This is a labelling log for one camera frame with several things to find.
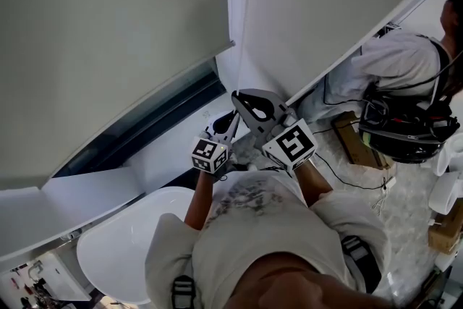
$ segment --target cardboard box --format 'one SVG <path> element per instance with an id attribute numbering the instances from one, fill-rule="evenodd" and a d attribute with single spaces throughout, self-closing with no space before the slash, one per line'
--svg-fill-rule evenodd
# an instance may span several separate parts
<path id="1" fill-rule="evenodd" d="M 383 154 L 363 144 L 358 133 L 359 119 L 354 112 L 346 112 L 332 121 L 334 132 L 346 151 L 349 162 L 354 165 L 373 167 L 374 169 L 389 169 L 393 161 Z"/>
<path id="2" fill-rule="evenodd" d="M 456 200 L 447 215 L 436 217 L 436 223 L 428 229 L 428 245 L 440 253 L 450 254 L 458 243 L 463 227 L 463 198 Z"/>

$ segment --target person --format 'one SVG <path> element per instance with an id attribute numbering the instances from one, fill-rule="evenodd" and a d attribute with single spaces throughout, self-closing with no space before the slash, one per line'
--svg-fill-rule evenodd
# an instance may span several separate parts
<path id="1" fill-rule="evenodd" d="M 382 222 L 310 161 L 294 173 L 297 181 L 278 169 L 231 172 L 214 184 L 201 172 L 184 221 L 159 219 L 145 262 L 153 304 L 172 308 L 173 282 L 186 274 L 196 309 L 390 308 L 365 293 L 377 282 L 348 268 L 343 253 L 352 236 L 363 241 L 379 281 L 391 254 Z"/>
<path id="2" fill-rule="evenodd" d="M 451 62 L 463 50 L 463 0 L 447 0 L 441 13 L 445 32 L 439 42 Z M 453 96 L 463 88 L 463 63 L 455 63 L 443 94 Z M 406 30 L 392 30 L 381 38 L 372 38 L 321 80 L 298 108 L 307 122 L 334 117 L 353 111 L 358 117 L 365 105 L 361 100 L 371 85 L 377 88 L 400 88 L 425 81 L 441 70 L 437 48 L 422 35 Z M 396 96 L 432 98 L 435 81 L 415 88 L 398 90 Z"/>

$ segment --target floor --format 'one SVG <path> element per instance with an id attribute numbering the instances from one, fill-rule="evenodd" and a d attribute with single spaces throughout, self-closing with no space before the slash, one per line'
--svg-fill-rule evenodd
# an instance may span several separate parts
<path id="1" fill-rule="evenodd" d="M 313 132 L 330 127 L 330 122 L 326 120 L 310 125 Z M 392 260 L 389 273 L 375 294 L 402 306 L 415 296 L 432 271 L 437 256 L 428 247 L 428 221 L 432 214 L 428 207 L 428 196 L 437 177 L 419 165 L 396 164 L 383 171 L 351 165 L 332 130 L 315 136 L 318 141 L 317 153 L 327 160 L 345 182 L 373 188 L 380 186 L 384 177 L 388 179 L 396 176 L 397 183 L 388 192 L 380 214 L 391 238 Z M 273 162 L 254 149 L 253 144 L 254 137 L 251 135 L 246 135 L 234 144 L 238 161 L 241 164 L 253 162 L 259 169 L 273 166 Z M 317 156 L 313 156 L 313 163 L 335 190 L 351 190 L 372 207 L 384 197 L 382 190 L 361 190 L 343 185 Z"/>

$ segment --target white shirt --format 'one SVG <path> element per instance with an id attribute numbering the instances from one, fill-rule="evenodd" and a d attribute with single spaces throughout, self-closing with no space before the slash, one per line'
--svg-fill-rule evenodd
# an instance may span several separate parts
<path id="1" fill-rule="evenodd" d="M 356 289 L 344 262 L 343 236 L 356 235 L 369 244 L 380 272 L 385 271 L 388 237 L 357 196 L 333 191 L 308 208 L 286 173 L 235 172 L 227 177 L 227 185 L 214 185 L 218 192 L 201 232 L 173 214 L 160 218 L 145 264 L 148 296 L 158 309 L 171 308 L 171 284 L 190 259 L 205 309 L 222 308 L 249 266 L 276 252 L 295 254 Z"/>
<path id="2" fill-rule="evenodd" d="M 439 53 L 427 38 L 403 30 L 394 30 L 382 38 L 370 39 L 362 48 L 329 72 L 326 102 L 338 103 L 348 99 L 361 99 L 372 83 L 379 88 L 412 85 L 435 76 L 440 69 Z M 416 88 L 399 90 L 395 94 L 431 97 L 436 81 Z M 354 111 L 358 116 L 360 115 L 363 106 L 360 103 L 325 105 L 324 90 L 324 80 L 321 80 L 315 90 L 302 101 L 298 113 L 307 122 L 332 117 L 346 111 Z"/>

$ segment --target black strap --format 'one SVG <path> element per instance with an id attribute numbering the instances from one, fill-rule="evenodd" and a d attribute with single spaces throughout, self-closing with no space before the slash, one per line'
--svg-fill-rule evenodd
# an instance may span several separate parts
<path id="1" fill-rule="evenodd" d="M 447 52 L 442 48 L 442 46 L 435 41 L 432 41 L 431 39 L 428 39 L 437 49 L 437 52 L 439 53 L 439 61 L 441 62 L 441 71 L 445 69 L 449 63 L 449 55 Z M 439 81 L 437 84 L 437 91 L 436 91 L 436 101 L 442 96 L 443 89 L 446 87 L 447 80 L 449 79 L 449 69 L 445 69 L 440 75 L 439 75 Z"/>
<path id="2" fill-rule="evenodd" d="M 363 276 L 365 288 L 368 294 L 372 294 L 381 280 L 376 259 L 371 252 L 370 246 L 357 236 L 345 237 L 342 241 L 344 255 L 354 261 L 356 267 Z"/>
<path id="3" fill-rule="evenodd" d="M 187 275 L 178 276 L 172 284 L 173 309 L 194 309 L 195 281 Z"/>

